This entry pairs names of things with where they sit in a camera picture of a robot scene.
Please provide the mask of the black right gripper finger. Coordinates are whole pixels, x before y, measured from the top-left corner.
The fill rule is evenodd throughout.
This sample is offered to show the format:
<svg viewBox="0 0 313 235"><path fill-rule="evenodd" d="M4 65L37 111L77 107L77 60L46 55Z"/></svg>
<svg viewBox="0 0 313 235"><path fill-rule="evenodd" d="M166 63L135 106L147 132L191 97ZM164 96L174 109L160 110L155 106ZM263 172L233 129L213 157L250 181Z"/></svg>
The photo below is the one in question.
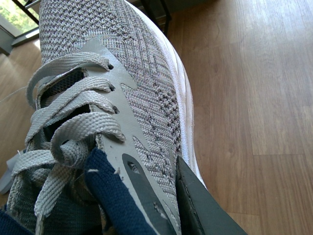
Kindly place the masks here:
<svg viewBox="0 0 313 235"><path fill-rule="evenodd" d="M176 192L183 235L245 235L183 158L176 161Z"/></svg>

